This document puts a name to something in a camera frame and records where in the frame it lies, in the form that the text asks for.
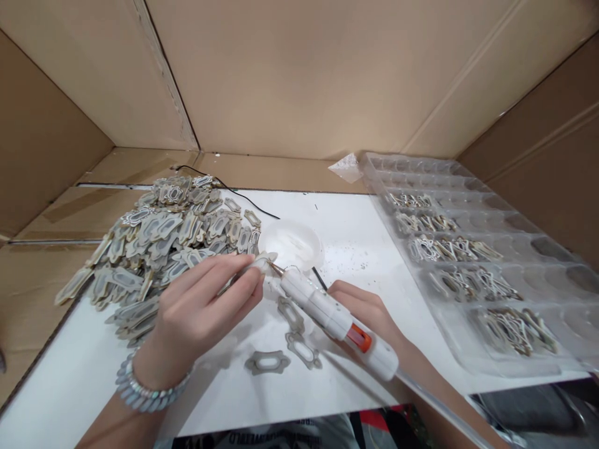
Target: black cable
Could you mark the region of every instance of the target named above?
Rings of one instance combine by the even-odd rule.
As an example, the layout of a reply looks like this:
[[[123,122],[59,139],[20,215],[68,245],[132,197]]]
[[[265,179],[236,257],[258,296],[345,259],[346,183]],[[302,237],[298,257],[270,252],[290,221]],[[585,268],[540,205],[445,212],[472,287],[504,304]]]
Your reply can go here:
[[[197,169],[196,169],[196,168],[194,168],[194,167],[190,167],[189,165],[177,165],[177,166],[175,166],[175,167],[174,167],[174,169],[175,169],[175,171],[179,171],[179,169],[181,169],[181,168],[183,168],[183,167],[185,167],[185,168],[189,168],[190,170],[193,170],[193,171],[195,171],[195,172],[197,172],[197,173],[199,173],[199,174],[201,174],[201,175],[208,176],[208,174],[207,174],[207,173],[203,173],[202,171],[200,171],[200,170],[197,170]],[[247,196],[245,196],[245,195],[242,195],[241,193],[237,193],[235,190],[231,190],[231,188],[230,188],[229,186],[227,186],[227,185],[226,185],[224,182],[222,182],[222,181],[221,181],[220,179],[218,179],[217,177],[213,176],[212,178],[213,178],[213,179],[216,179],[216,181],[220,182],[220,183],[223,185],[223,187],[224,187],[224,188],[226,188],[226,189],[227,189],[229,192],[231,192],[231,193],[234,193],[234,194],[236,194],[236,195],[239,195],[240,197],[242,197],[242,198],[245,198],[246,200],[248,200],[248,201],[249,201],[249,202],[250,202],[250,203],[251,203],[251,204],[252,204],[252,205],[253,205],[253,206],[254,206],[256,209],[258,209],[260,212],[262,212],[262,213],[265,213],[266,215],[269,215],[269,216],[271,216],[272,218],[276,218],[277,220],[280,220],[280,219],[281,219],[280,217],[277,217],[276,215],[273,215],[273,214],[271,214],[271,213],[269,213],[269,212],[266,212],[264,209],[261,209],[261,208],[259,208],[258,206],[256,206],[256,203],[254,203],[254,202],[253,202],[251,199],[249,199]]]
[[[173,169],[174,169],[175,171],[179,171],[179,170],[180,170],[180,169],[182,169],[182,168],[189,168],[190,170],[193,170],[193,171],[195,171],[196,173],[199,173],[199,174],[201,174],[201,175],[203,175],[203,176],[208,176],[208,174],[207,174],[207,173],[204,173],[204,172],[202,172],[202,171],[198,170],[197,168],[190,167],[189,165],[175,165],[175,166],[173,167]],[[224,182],[222,182],[222,181],[221,181],[221,179],[219,179],[219,178],[217,178],[217,177],[215,177],[215,176],[213,176],[212,178],[213,178],[213,179],[216,179],[216,181],[220,182],[220,183],[223,185],[223,187],[224,187],[224,188],[226,188],[226,189],[227,189],[229,192],[231,192],[231,193],[234,193],[234,194],[236,194],[236,195],[238,195],[238,196],[240,196],[240,197],[242,197],[242,198],[245,198],[246,200],[248,200],[248,201],[249,201],[249,202],[252,204],[252,206],[254,206],[256,209],[258,209],[260,212],[262,212],[262,213],[264,213],[264,214],[266,214],[266,215],[268,215],[268,216],[271,216],[272,218],[275,218],[275,219],[277,219],[277,220],[280,220],[280,219],[281,219],[280,217],[277,217],[276,215],[274,215],[274,214],[271,214],[270,212],[266,212],[264,209],[262,209],[262,208],[260,208],[260,207],[256,206],[256,203],[254,203],[254,202],[253,202],[251,199],[249,199],[249,198],[248,198],[247,196],[245,196],[245,195],[242,195],[241,193],[237,193],[235,190],[232,190],[232,189],[231,189],[229,186],[227,186],[227,185],[226,185]],[[320,276],[320,273],[318,272],[318,270],[317,270],[315,267],[312,267],[312,272],[314,272],[314,274],[316,275],[316,278],[318,279],[318,282],[320,282],[320,285],[321,285],[321,287],[324,289],[324,291],[327,291],[327,290],[328,290],[328,287],[327,287],[327,286],[326,286],[326,284],[324,283],[324,281],[323,281],[323,278],[321,278],[321,276]]]

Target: bracelet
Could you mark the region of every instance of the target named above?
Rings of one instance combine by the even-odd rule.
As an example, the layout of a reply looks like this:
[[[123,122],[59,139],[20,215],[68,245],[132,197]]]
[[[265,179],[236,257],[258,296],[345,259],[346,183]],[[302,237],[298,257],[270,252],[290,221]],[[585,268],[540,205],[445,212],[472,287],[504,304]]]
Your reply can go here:
[[[125,404],[134,410],[142,413],[158,412],[168,407],[176,401],[192,375],[193,368],[190,369],[185,378],[175,387],[168,390],[150,390],[137,381],[133,373],[133,356],[135,352],[129,354],[127,359],[121,363],[117,371],[117,392],[123,391],[120,397],[125,400]]]

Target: wrist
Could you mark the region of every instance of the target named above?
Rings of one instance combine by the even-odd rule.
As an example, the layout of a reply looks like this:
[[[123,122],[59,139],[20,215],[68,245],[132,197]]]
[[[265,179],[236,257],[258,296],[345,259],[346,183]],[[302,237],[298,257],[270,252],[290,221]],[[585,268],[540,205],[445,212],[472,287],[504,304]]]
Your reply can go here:
[[[194,360],[178,351],[168,350],[155,335],[149,335],[133,359],[133,371],[138,382],[150,390],[166,390],[179,384]]]

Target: finger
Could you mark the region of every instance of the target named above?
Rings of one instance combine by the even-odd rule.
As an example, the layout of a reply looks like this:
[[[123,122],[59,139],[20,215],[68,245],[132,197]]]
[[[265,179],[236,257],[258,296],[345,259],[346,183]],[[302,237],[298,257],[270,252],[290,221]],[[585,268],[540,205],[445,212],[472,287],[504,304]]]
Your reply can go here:
[[[379,297],[377,295],[375,295],[374,293],[371,293],[366,290],[362,290],[361,288],[358,288],[355,285],[352,285],[345,281],[341,281],[339,279],[337,279],[333,283],[333,285],[331,285],[329,287],[329,289],[327,290],[327,293],[331,294],[331,292],[334,293],[337,291],[346,293],[350,296],[353,296],[356,299],[360,299],[360,300],[366,301],[366,302],[378,302],[379,301]]]
[[[368,325],[366,321],[368,321],[373,308],[370,304],[342,291],[333,292],[331,296],[347,307],[353,316]]]
[[[181,276],[170,283],[168,288],[162,294],[163,301],[170,301],[173,298],[179,298],[183,293],[194,286],[201,278],[209,272],[214,265],[223,259],[224,256],[212,256],[204,259],[195,267],[185,271]]]
[[[241,310],[243,305],[248,302],[258,283],[260,283],[260,279],[260,270],[258,268],[250,268],[242,277],[237,279],[237,282],[229,290],[219,298],[216,298],[209,306],[210,313],[213,314],[215,320],[220,323],[230,321]]]
[[[241,256],[219,259],[204,277],[196,282],[187,292],[183,293],[181,300],[186,303],[192,303],[194,306],[206,306],[234,275],[251,264],[253,260],[253,254],[242,254]]]
[[[252,292],[248,300],[245,302],[244,305],[241,306],[241,309],[237,311],[235,316],[233,316],[233,319],[231,320],[230,329],[237,326],[241,322],[241,320],[244,319],[248,315],[248,313],[250,313],[254,309],[254,307],[256,307],[260,303],[260,301],[262,301],[262,297],[264,295],[263,283],[264,274],[260,276],[260,280],[258,281],[258,284],[256,284],[256,288],[254,288],[254,291]]]

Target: white tabletop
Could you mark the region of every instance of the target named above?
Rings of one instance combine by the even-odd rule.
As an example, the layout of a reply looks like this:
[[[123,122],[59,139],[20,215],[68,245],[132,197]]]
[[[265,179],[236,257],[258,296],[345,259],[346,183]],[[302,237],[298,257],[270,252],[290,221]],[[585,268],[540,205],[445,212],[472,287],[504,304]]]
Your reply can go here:
[[[586,377],[581,372],[527,379],[473,375],[453,358],[403,259],[365,195],[244,191],[258,206],[311,226],[325,247],[325,283],[343,279],[380,295],[403,333],[462,394],[514,389]],[[243,208],[252,208],[235,197]],[[274,219],[257,213],[263,228]],[[265,299],[207,353],[162,428],[163,436],[193,435],[401,401],[351,362],[306,319],[306,342],[321,351],[323,368],[308,370],[286,348],[288,325]],[[73,447],[114,393],[115,373],[129,350],[85,299],[0,420],[5,447]],[[243,364],[254,350],[283,350],[291,359],[281,375],[252,376]]]

